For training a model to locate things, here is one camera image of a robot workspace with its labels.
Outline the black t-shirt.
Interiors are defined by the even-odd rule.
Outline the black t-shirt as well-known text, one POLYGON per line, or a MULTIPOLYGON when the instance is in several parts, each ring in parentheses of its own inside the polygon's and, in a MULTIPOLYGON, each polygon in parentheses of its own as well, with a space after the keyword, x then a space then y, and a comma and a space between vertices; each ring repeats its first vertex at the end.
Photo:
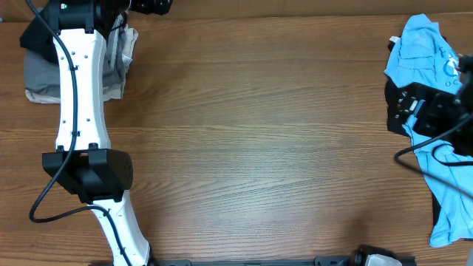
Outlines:
POLYGON ((38 18, 30 22, 19 41, 22 48, 38 53, 52 64, 58 64, 53 36, 38 18))

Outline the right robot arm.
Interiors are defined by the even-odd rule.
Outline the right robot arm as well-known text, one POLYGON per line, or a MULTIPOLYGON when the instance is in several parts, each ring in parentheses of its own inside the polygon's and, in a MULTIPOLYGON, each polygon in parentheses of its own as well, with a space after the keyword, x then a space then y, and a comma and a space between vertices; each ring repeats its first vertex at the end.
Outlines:
POLYGON ((472 57, 460 57, 460 66, 456 70, 460 71, 464 78, 461 80, 462 87, 455 94, 420 83, 411 83, 396 93, 398 104, 392 115, 392 121, 401 125, 413 116, 417 119, 413 132, 428 139, 398 151, 394 154, 394 161, 471 200, 472 192, 469 187, 462 187, 445 177, 416 168, 401 160, 401 156, 427 146, 432 146, 430 152, 432 157, 443 147, 452 148, 450 153, 453 155, 472 156, 472 57))

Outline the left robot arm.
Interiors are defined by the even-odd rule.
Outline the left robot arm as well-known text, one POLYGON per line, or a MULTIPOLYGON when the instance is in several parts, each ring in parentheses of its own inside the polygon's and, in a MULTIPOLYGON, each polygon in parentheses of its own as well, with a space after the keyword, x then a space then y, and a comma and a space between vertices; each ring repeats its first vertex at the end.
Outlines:
POLYGON ((114 150, 103 110, 103 63, 106 39, 127 11, 166 14, 170 1, 50 1, 40 22, 52 34, 58 58, 61 114, 55 151, 42 156, 50 182, 30 209, 32 222, 45 223, 82 211, 98 219, 112 250, 113 265, 156 265, 131 204, 132 159, 114 150), (78 196, 83 207, 52 218, 35 211, 58 183, 78 196))

